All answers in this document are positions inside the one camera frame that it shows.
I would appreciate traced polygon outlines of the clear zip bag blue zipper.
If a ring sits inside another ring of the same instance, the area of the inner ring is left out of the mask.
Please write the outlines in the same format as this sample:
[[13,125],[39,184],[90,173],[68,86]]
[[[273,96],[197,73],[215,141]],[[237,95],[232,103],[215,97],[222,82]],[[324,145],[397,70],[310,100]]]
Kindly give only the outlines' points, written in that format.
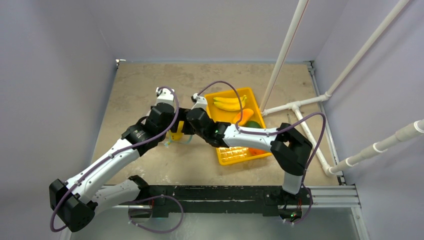
[[186,140],[183,139],[183,137],[184,137],[183,126],[184,126],[184,122],[180,121],[177,125],[176,132],[172,132],[171,130],[168,131],[168,133],[167,133],[168,139],[164,143],[164,146],[166,148],[168,148],[169,145],[171,145],[172,143],[185,144],[186,145],[186,144],[189,144],[192,141],[193,135],[190,135],[189,138],[187,138]]

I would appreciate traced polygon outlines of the yellow lemon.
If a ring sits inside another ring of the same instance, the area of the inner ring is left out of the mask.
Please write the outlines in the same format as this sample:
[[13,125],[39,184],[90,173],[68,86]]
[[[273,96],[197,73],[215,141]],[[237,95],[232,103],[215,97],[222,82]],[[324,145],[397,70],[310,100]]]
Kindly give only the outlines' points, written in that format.
[[180,121],[175,131],[172,131],[172,130],[169,131],[169,142],[178,142],[182,139],[182,137],[184,136],[183,126],[184,126],[184,122]]

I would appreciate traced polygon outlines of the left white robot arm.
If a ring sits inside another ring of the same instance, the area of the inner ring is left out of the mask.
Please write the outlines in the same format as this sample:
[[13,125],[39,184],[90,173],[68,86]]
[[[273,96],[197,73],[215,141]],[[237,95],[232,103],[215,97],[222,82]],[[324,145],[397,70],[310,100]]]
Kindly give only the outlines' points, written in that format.
[[163,141],[176,123],[179,108],[160,102],[147,116],[129,126],[101,158],[66,181],[55,179],[48,187],[52,232],[77,232],[87,226],[100,205],[93,197],[123,167]]

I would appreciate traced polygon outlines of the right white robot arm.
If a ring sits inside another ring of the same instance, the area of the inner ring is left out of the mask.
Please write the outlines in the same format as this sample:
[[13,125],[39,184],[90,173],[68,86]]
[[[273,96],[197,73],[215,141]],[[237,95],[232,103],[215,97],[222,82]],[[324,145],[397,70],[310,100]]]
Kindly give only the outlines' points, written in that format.
[[214,121],[202,108],[189,110],[185,122],[193,133],[215,148],[247,147],[272,153],[284,171],[280,196],[288,204],[300,198],[303,176],[313,145],[294,126],[278,128],[238,127]]

